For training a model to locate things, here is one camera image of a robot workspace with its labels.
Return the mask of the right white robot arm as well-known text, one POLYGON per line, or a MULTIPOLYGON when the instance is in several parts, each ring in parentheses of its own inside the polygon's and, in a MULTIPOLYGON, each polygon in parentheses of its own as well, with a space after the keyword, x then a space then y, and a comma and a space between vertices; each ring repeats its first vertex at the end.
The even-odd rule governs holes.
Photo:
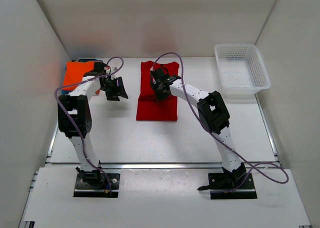
POLYGON ((214 135, 222 160, 224 180, 235 186, 245 176, 246 168, 235 152, 229 129, 230 114, 221 94, 200 90, 184 82, 178 75, 169 75, 166 68, 150 70, 150 85, 159 100, 175 96, 197 108, 200 124, 205 131, 214 135))

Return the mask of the red t shirt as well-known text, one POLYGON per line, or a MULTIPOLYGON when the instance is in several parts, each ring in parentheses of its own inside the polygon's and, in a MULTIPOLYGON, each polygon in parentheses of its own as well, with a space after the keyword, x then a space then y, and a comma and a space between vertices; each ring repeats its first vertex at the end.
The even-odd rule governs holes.
POLYGON ((169 96, 158 101, 150 84, 150 69, 153 61, 142 62, 140 65, 140 95, 137 105, 137 121, 177 121, 178 98, 169 96))

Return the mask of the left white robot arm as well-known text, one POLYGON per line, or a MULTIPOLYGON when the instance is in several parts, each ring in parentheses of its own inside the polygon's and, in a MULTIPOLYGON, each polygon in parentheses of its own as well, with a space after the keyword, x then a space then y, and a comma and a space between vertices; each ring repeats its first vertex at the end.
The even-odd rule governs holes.
POLYGON ((128 99, 122 77, 116 76, 120 68, 101 61, 88 62, 90 70, 75 82, 63 84, 55 91, 58 128, 72 143, 79 159, 78 173, 101 173, 100 161, 95 155, 90 138, 93 126, 89 101, 98 91, 108 101, 128 99))

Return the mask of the orange t shirt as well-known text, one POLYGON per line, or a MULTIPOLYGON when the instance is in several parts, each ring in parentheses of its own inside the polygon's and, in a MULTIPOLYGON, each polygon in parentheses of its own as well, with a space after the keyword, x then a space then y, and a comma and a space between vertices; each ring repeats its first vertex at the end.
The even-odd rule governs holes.
POLYGON ((66 86, 66 85, 81 82, 84 74, 94 69, 94 62, 96 61, 67 62, 62 85, 66 86))

